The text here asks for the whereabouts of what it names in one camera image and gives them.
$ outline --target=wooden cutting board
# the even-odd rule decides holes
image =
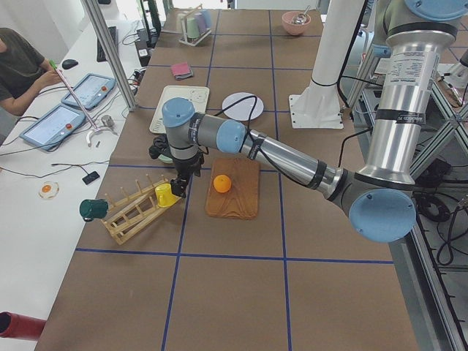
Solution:
[[[220,174],[232,181],[230,191],[224,194],[213,186],[214,178]],[[250,159],[216,159],[211,168],[205,211],[212,217],[253,219],[258,215],[259,193],[260,163]]]

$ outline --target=red cylinder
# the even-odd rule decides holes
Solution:
[[[0,313],[0,337],[39,340],[45,321],[11,312]]]

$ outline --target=yellow mug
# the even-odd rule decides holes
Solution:
[[[156,197],[159,207],[170,207],[179,199],[178,196],[172,193],[169,183],[160,184],[156,187]]]

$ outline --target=pink bowl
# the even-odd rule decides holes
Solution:
[[[281,16],[283,28],[291,35],[301,35],[304,33],[310,25],[310,16],[306,14],[307,20],[304,24],[292,24],[293,18],[298,14],[302,13],[301,11],[289,11],[283,13]]]

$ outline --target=white plate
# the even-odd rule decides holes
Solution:
[[[254,95],[250,93],[234,93],[228,96],[224,101],[222,102],[222,108],[223,110],[233,104],[234,102],[238,101],[239,99],[242,99],[243,97],[247,97],[249,95]],[[252,110],[252,107],[254,107],[254,102],[255,99],[252,97],[250,99],[245,99],[242,102],[239,102],[237,105],[232,106],[229,110],[225,111],[224,114],[232,119],[235,119],[236,121],[248,121],[249,120],[249,114],[250,111]],[[256,117],[260,116],[263,112],[263,101],[261,98],[257,97],[257,104],[255,105],[254,112],[252,113],[252,119],[256,119]]]

